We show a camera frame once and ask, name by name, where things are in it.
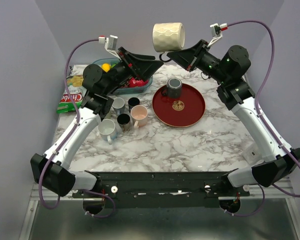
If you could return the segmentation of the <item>white blue mug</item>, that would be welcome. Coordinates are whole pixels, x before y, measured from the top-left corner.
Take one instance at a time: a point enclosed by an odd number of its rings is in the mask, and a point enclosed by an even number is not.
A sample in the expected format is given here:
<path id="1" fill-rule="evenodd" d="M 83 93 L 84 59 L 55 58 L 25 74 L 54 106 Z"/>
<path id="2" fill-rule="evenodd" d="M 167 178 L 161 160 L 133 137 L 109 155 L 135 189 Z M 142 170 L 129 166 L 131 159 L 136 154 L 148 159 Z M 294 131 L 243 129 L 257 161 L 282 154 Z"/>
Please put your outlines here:
<path id="1" fill-rule="evenodd" d="M 111 119 L 104 119 L 97 126 L 97 130 L 101 138 L 105 140 L 109 145 L 111 145 L 118 136 L 116 124 Z"/>

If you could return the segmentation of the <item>beige mug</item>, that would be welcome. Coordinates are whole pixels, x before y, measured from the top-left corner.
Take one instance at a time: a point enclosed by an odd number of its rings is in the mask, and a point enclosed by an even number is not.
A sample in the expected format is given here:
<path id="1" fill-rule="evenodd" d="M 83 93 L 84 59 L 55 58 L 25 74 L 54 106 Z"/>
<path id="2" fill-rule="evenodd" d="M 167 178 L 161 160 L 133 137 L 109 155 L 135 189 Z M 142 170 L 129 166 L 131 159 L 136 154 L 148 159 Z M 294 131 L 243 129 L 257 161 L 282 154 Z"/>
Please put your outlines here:
<path id="1" fill-rule="evenodd" d="M 165 52 L 182 50 L 185 45 L 185 28 L 181 22 L 156 23 L 152 29 L 152 43 L 154 50 L 159 53 L 159 59 L 163 60 Z"/>

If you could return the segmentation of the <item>brown small mug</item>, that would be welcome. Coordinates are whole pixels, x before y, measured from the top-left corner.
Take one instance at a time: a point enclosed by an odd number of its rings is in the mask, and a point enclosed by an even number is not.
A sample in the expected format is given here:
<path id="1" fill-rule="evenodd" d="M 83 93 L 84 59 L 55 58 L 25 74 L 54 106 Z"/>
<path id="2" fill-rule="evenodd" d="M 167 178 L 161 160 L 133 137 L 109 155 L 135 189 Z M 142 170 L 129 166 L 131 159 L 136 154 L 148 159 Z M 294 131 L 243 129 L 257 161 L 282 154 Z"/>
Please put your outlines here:
<path id="1" fill-rule="evenodd" d="M 123 132 L 128 131 L 131 128 L 131 117 L 127 113 L 122 113 L 117 116 L 117 123 Z"/>

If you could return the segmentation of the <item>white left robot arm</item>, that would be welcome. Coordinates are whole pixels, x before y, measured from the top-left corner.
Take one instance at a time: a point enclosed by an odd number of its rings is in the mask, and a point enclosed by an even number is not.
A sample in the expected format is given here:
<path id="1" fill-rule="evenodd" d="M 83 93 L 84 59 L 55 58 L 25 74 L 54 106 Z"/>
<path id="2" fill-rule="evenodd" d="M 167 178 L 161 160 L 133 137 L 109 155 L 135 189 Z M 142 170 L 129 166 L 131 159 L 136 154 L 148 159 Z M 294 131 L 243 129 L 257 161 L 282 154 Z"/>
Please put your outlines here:
<path id="1" fill-rule="evenodd" d="M 109 71 L 97 64 L 85 67 L 82 85 L 87 92 L 77 116 L 43 155 L 36 153 L 31 158 L 33 177 L 40 188 L 60 197 L 72 190 L 83 190 L 91 198 L 100 194 L 97 177 L 86 171 L 70 172 L 71 162 L 90 132 L 111 110 L 114 100 L 110 96 L 131 78 L 148 80 L 163 65 L 154 56 L 131 53 L 123 47 L 117 53 L 120 61 Z"/>

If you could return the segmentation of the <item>pink mug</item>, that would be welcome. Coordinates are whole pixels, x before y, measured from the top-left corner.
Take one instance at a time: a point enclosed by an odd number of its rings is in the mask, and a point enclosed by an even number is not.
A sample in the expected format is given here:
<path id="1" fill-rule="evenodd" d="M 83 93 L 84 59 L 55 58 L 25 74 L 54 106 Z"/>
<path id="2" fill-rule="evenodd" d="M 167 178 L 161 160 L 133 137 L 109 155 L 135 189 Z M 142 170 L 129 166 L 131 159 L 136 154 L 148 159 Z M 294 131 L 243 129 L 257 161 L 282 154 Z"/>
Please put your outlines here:
<path id="1" fill-rule="evenodd" d="M 130 111 L 130 115 L 133 120 L 134 129 L 144 127 L 148 123 L 148 110 L 143 105 L 134 106 Z"/>

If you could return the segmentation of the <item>dark grey mug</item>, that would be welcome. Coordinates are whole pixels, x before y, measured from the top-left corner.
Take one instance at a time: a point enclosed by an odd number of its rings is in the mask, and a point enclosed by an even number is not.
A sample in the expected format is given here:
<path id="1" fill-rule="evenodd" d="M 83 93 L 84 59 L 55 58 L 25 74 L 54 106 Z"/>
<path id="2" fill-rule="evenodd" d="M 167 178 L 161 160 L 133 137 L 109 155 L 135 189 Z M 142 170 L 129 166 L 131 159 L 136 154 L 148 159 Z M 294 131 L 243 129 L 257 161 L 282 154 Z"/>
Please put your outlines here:
<path id="1" fill-rule="evenodd" d="M 169 97 L 171 99 L 177 99 L 182 94 L 182 82 L 178 78 L 170 78 L 166 86 L 161 90 L 161 95 L 164 97 Z"/>

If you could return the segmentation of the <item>sage green mug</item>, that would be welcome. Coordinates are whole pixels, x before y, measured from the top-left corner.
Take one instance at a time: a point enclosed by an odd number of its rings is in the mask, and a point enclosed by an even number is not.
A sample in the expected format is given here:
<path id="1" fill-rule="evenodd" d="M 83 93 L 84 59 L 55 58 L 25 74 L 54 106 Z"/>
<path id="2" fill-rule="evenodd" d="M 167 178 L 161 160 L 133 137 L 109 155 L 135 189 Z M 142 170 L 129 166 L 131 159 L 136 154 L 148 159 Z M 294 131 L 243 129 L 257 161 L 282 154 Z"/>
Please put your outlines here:
<path id="1" fill-rule="evenodd" d="M 108 111 L 108 113 L 104 116 L 103 119 L 104 119 L 104 120 L 105 120 L 105 119 L 111 119 L 111 117 L 112 117 L 112 109 L 110 108 L 109 111 Z"/>

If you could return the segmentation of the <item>dark blue mug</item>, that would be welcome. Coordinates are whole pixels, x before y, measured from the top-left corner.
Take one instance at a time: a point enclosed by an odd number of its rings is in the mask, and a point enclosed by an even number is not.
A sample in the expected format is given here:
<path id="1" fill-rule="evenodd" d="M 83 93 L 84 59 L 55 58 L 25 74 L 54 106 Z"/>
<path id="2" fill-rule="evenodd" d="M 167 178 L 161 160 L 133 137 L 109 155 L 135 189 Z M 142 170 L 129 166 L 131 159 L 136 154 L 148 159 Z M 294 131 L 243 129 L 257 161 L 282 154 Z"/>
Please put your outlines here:
<path id="1" fill-rule="evenodd" d="M 140 100 L 137 97 L 131 97 L 128 100 L 128 110 L 129 112 L 132 110 L 133 107 L 140 105 Z"/>

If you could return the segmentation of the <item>light blue textured mug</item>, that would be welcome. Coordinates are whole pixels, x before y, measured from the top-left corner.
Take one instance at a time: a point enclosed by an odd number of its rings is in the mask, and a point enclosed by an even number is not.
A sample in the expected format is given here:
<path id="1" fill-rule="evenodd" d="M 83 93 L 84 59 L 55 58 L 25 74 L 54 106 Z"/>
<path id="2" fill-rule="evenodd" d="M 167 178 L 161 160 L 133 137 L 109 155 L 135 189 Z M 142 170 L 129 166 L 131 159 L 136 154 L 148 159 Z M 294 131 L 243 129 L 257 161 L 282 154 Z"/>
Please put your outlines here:
<path id="1" fill-rule="evenodd" d="M 126 109 L 125 100 L 121 97 L 116 97 L 113 100 L 112 108 L 117 116 L 119 116 L 120 114 L 123 114 Z"/>

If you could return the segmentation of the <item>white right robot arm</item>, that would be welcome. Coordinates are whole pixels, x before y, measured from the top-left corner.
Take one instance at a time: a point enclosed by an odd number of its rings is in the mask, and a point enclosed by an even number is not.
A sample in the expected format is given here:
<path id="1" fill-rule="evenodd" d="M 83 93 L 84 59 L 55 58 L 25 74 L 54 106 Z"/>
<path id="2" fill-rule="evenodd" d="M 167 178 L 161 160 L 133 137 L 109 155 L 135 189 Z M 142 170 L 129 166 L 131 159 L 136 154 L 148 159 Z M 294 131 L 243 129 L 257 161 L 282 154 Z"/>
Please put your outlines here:
<path id="1" fill-rule="evenodd" d="M 218 97 L 243 123 L 263 160 L 255 166 L 228 173 L 227 179 L 220 183 L 220 191 L 231 196 L 244 185 L 269 187 L 296 168 L 293 158 L 300 162 L 300 148 L 293 148 L 285 140 L 278 143 L 263 123 L 266 116 L 261 114 L 260 107 L 255 106 L 256 95 L 243 80 L 251 66 L 248 51 L 240 45 L 233 45 L 222 59 L 218 59 L 209 53 L 206 44 L 205 40 L 200 40 L 190 48 L 168 52 L 167 57 L 188 72 L 199 69 L 217 81 Z"/>

